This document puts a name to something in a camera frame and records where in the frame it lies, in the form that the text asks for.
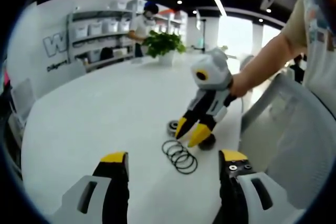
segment wall lettering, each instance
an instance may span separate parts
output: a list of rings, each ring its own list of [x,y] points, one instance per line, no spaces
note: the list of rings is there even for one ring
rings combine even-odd
[[[54,69],[58,69],[60,66],[66,65],[66,64],[68,64],[67,60],[62,61],[62,62],[57,63],[57,64],[52,64],[49,67],[47,67],[47,71],[50,72],[50,71],[52,71]]]
[[[43,39],[44,49],[48,57],[53,57],[57,53],[67,51],[67,33],[66,31],[61,31],[52,36]]]

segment white pot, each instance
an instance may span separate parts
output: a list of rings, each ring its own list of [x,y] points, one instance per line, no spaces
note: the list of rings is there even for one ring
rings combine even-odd
[[[175,57],[176,52],[175,51],[169,51],[163,56],[159,56],[159,63],[163,66],[171,67],[173,66],[173,61]]]

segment white storage box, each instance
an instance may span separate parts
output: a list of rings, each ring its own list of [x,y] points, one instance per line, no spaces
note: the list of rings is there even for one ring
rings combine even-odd
[[[122,2],[122,1],[112,1],[110,4],[110,9],[125,10],[126,7],[127,7],[127,2]]]
[[[169,27],[169,34],[173,34],[175,32],[175,27],[174,26],[170,26]]]
[[[180,35],[180,29],[179,29],[178,27],[175,27],[175,29],[174,29],[174,33],[175,33],[176,35]]]
[[[131,40],[129,37],[127,36],[122,36],[120,37],[120,46],[121,47],[127,47],[133,44],[133,40]]]
[[[118,31],[129,31],[130,30],[130,21],[122,20],[118,24]]]
[[[102,22],[92,23],[89,26],[89,35],[101,35],[102,31]]]
[[[88,26],[76,27],[73,31],[75,39],[81,39],[88,36]]]
[[[167,31],[167,27],[165,25],[161,25],[160,32],[165,33]]]
[[[135,8],[137,13],[142,13],[143,8],[145,7],[145,3],[145,0],[131,0],[127,2],[127,9],[133,10],[133,8]]]
[[[160,25],[155,25],[153,30],[154,30],[154,32],[159,33],[160,32]]]
[[[89,52],[88,58],[90,62],[96,62],[100,60],[101,49],[93,50]]]
[[[118,21],[115,19],[106,19],[103,23],[103,32],[104,33],[117,33],[118,32]]]
[[[113,49],[113,55],[115,57],[118,56],[123,56],[127,54],[127,48],[118,48],[118,49]]]

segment white table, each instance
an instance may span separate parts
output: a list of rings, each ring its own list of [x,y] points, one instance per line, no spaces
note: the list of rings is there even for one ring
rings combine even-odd
[[[22,145],[27,194],[45,215],[82,176],[91,175],[106,154],[129,152],[129,224],[208,224],[219,207],[218,150],[238,149],[242,101],[237,99],[214,130],[212,151],[191,149],[198,169],[178,173],[161,151],[166,124],[180,118],[197,86],[186,56],[174,67],[157,60],[124,62],[80,77],[38,100]],[[239,61],[228,60],[239,71]]]

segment black hair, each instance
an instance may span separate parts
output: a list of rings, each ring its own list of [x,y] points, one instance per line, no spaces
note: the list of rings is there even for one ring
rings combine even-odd
[[[299,55],[299,56],[297,56],[297,57],[294,58],[294,63],[295,64],[299,64],[301,60],[302,60],[302,56]]]
[[[157,14],[159,12],[159,7],[154,3],[147,3],[143,10],[150,11],[152,14]]]

